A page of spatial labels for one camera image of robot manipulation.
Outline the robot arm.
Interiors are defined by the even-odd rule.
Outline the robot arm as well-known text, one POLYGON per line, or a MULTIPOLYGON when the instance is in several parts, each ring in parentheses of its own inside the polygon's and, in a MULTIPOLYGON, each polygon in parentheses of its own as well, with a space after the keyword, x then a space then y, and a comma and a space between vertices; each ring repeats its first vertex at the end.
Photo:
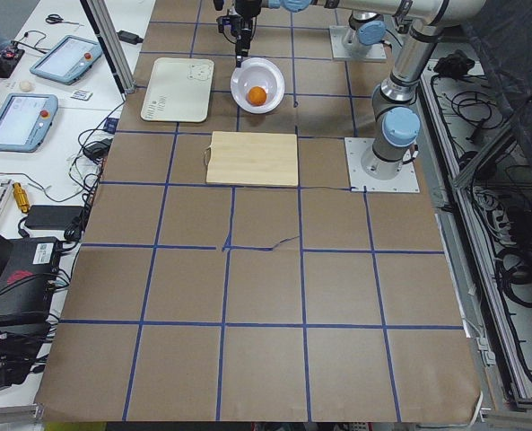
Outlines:
POLYGON ((446 27, 474 17, 483 1, 378 1, 376 11, 413 19, 389 76, 372 95, 376 138, 363 168, 378 180, 391 180, 421 128, 409 107, 423 70, 446 27))
MULTIPOLYGON (((242 69, 253 63, 257 58, 249 58, 251 42, 255 37, 257 17, 263 9, 280 9, 290 13, 299 13, 316 5, 316 1, 235 1, 228 12, 216 19, 218 31, 224 35, 229 28, 227 40, 235 46, 236 67, 242 69)), ((382 42, 387 28, 383 22, 384 14, 394 18, 409 16, 423 23, 427 28, 437 29, 439 20, 445 14, 446 1, 393 1, 387 6, 384 1, 378 2, 378 11, 362 9, 355 1, 324 1, 326 9, 344 8, 351 11, 349 22, 338 31, 343 36, 340 46, 346 52, 361 52, 382 42)))

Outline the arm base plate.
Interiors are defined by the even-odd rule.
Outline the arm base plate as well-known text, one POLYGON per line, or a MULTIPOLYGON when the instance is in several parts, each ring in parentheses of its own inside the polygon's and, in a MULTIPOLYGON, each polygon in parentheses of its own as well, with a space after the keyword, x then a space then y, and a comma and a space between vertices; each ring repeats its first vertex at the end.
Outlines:
POLYGON ((330 26, 329 34, 334 60, 378 63, 387 61, 386 51, 382 43, 369 46, 362 45, 349 26, 330 26))
POLYGON ((373 138, 344 140, 350 189, 354 192, 419 193, 410 153, 397 162, 384 162, 373 153, 373 138))

